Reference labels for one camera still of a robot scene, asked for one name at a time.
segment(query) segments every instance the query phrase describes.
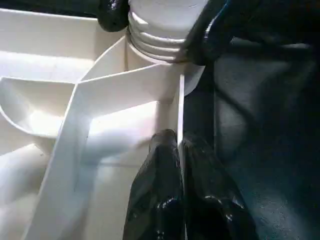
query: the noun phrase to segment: plastic divider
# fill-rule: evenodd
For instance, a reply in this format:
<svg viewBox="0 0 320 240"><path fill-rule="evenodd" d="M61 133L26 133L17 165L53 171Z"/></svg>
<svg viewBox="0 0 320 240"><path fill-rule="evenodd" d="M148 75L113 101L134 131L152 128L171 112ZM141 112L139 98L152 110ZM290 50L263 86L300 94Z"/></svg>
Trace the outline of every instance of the plastic divider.
<svg viewBox="0 0 320 240"><path fill-rule="evenodd" d="M118 240L130 187L161 129L182 140L183 65L152 65L79 83L25 240Z"/></svg>

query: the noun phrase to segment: dark fabric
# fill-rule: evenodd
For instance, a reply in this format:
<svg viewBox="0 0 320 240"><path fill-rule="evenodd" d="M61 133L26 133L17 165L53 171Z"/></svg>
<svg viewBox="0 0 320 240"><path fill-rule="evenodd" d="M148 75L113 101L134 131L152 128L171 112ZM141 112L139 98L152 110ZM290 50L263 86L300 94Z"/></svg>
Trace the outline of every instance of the dark fabric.
<svg viewBox="0 0 320 240"><path fill-rule="evenodd" d="M235 40L185 98L185 131L210 142L261 240L320 239L316 56Z"/></svg>

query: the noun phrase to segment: white plastic frame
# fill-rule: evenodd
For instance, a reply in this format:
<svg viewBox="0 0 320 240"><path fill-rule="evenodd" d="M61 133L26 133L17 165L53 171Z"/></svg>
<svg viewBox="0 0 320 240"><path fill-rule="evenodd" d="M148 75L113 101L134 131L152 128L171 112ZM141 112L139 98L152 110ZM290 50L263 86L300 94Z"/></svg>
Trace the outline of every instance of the white plastic frame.
<svg viewBox="0 0 320 240"><path fill-rule="evenodd" d="M151 136L182 141L196 71L91 18L0 9L0 32L0 239L121 239Z"/></svg>

